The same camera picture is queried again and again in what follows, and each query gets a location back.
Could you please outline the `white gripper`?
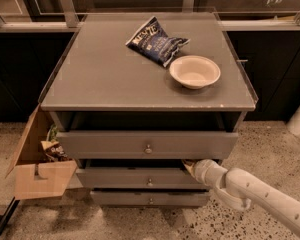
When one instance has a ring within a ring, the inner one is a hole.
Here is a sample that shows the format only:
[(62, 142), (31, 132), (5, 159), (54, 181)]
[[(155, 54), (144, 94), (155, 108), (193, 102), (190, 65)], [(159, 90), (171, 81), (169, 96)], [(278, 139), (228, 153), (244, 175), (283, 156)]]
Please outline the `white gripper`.
[(188, 160), (182, 161), (188, 173), (198, 182), (213, 189), (225, 189), (225, 176), (228, 170), (213, 160)]

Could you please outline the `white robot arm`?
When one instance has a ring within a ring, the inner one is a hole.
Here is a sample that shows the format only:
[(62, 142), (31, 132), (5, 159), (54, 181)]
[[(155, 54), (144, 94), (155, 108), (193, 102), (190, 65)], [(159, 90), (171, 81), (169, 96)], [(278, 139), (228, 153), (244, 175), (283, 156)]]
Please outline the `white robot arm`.
[(213, 160), (183, 160), (190, 175), (211, 188), (228, 207), (248, 210), (255, 203), (300, 238), (300, 202), (239, 168), (226, 169)]

